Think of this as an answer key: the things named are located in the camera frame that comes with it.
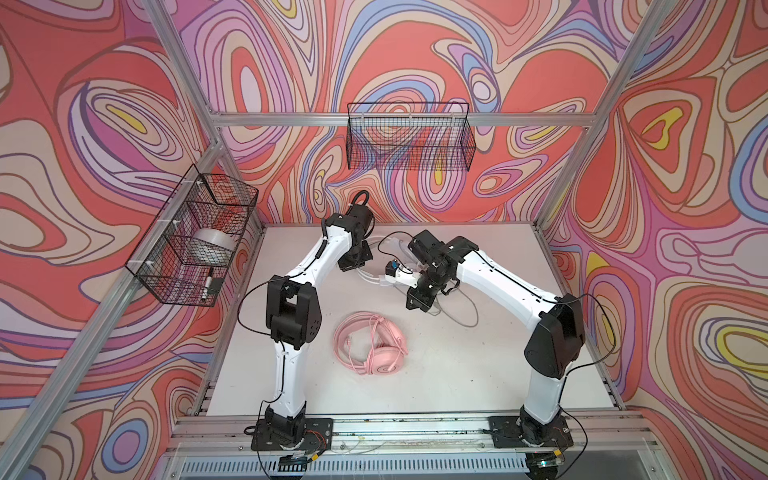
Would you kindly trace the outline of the white headphones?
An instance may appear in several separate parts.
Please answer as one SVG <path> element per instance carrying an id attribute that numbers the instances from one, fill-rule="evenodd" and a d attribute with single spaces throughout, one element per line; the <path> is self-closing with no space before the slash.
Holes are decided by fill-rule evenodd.
<path id="1" fill-rule="evenodd" d="M 366 262 L 363 267 L 356 269 L 358 276 L 365 282 L 378 287 L 393 287 L 394 283 L 386 279 L 386 263 L 395 260 L 398 263 L 404 261 L 401 266 L 406 272 L 414 270 L 417 266 L 417 260 L 409 251 L 407 244 L 409 238 L 405 233 L 394 233 L 391 236 L 373 235 L 368 239 L 369 246 L 373 253 L 373 259 Z M 395 257 L 382 254 L 378 251 L 378 246 L 383 244 L 386 251 L 391 251 Z"/>

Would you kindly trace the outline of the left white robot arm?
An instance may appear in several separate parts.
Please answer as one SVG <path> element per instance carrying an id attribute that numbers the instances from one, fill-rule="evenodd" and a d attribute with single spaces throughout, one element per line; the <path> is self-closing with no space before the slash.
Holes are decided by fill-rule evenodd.
<path id="1" fill-rule="evenodd" d="M 267 283 L 266 326 L 275 342 L 275 398 L 259 409 L 252 448 L 293 447 L 306 430 L 306 364 L 310 343 L 323 320 L 318 285 L 334 269 L 354 270 L 373 258 L 368 237 L 375 216 L 370 193 L 357 192 L 344 213 L 321 223 L 321 237 L 307 256 L 287 274 Z"/>

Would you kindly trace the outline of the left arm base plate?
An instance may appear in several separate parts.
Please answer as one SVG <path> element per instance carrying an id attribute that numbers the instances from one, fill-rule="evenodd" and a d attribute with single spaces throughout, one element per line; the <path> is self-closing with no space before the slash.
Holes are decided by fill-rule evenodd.
<path id="1" fill-rule="evenodd" d="M 300 450 L 319 453 L 332 446 L 334 420 L 310 417 L 298 420 L 260 419 L 252 428 L 252 451 Z"/>

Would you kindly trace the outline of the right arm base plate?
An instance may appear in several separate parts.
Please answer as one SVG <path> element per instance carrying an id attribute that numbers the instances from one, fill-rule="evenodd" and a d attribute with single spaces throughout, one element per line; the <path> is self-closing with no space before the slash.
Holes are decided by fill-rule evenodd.
<path id="1" fill-rule="evenodd" d="M 548 424 L 520 416 L 491 416 L 488 428 L 495 448 L 532 448 L 566 450 L 574 445 L 565 418 L 558 414 Z"/>

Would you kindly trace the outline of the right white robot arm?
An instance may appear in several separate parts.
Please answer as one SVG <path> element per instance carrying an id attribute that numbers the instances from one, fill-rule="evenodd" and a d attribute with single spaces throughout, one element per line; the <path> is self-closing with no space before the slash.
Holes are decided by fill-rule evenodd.
<path id="1" fill-rule="evenodd" d="M 406 308 L 429 311 L 448 284 L 467 284 L 497 302 L 526 328 L 524 358 L 531 373 L 527 397 L 519 411 L 521 441 L 542 446 L 562 419 L 560 400 L 566 370 L 585 342 L 581 301 L 571 294 L 545 291 L 501 266 L 463 236 L 449 242 L 430 231 L 408 244 L 422 269 L 399 280 L 408 287 Z"/>

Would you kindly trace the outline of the pink headphones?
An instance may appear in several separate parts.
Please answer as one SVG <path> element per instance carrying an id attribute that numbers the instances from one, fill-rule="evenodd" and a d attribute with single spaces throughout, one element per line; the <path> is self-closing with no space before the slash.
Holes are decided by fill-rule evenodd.
<path id="1" fill-rule="evenodd" d="M 353 355 L 352 337 L 363 331 L 367 332 L 369 349 L 364 359 L 357 359 Z M 409 355 L 406 337 L 399 327 L 370 311 L 354 312 L 344 319 L 334 331 L 332 346 L 336 360 L 360 376 L 396 374 Z"/>

